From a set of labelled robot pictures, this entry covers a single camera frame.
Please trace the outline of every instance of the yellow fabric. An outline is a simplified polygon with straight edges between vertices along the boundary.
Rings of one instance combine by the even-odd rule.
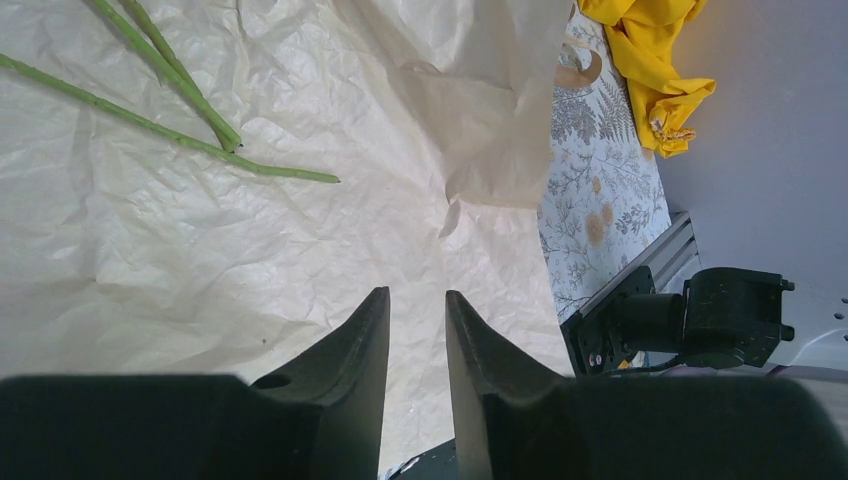
[[[616,68],[627,79],[642,146],[663,157],[683,153],[695,131],[683,122],[715,90],[709,78],[682,79],[671,47],[683,24],[707,0],[578,0],[580,11],[604,25]]]

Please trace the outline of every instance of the white paper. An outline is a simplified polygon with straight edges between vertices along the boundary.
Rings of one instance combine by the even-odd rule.
[[[257,177],[2,72],[0,375],[252,381],[391,288],[381,471],[453,435],[444,293],[569,373],[536,227],[570,2],[148,0]],[[208,126],[86,2],[0,5],[2,51]]]

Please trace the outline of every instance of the black cylinder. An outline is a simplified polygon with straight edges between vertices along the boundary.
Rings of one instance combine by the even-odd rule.
[[[616,309],[622,342],[630,350],[677,353],[683,307],[683,297],[676,293],[625,297]]]

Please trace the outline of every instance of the floral tablecloth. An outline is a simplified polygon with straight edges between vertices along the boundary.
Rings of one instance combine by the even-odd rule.
[[[671,224],[653,152],[639,144],[601,25],[578,12],[568,33],[595,48],[604,68],[588,88],[554,87],[553,160],[538,216],[560,323]],[[560,63],[585,67],[590,57],[581,50],[563,47]]]

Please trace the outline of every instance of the screw hole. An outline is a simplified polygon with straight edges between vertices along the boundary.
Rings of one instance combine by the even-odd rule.
[[[259,390],[267,390],[269,388],[280,388],[285,387],[286,385],[291,383],[291,378],[286,375],[280,375],[275,373],[269,373],[259,380],[253,382],[251,385],[254,388],[258,388]]]

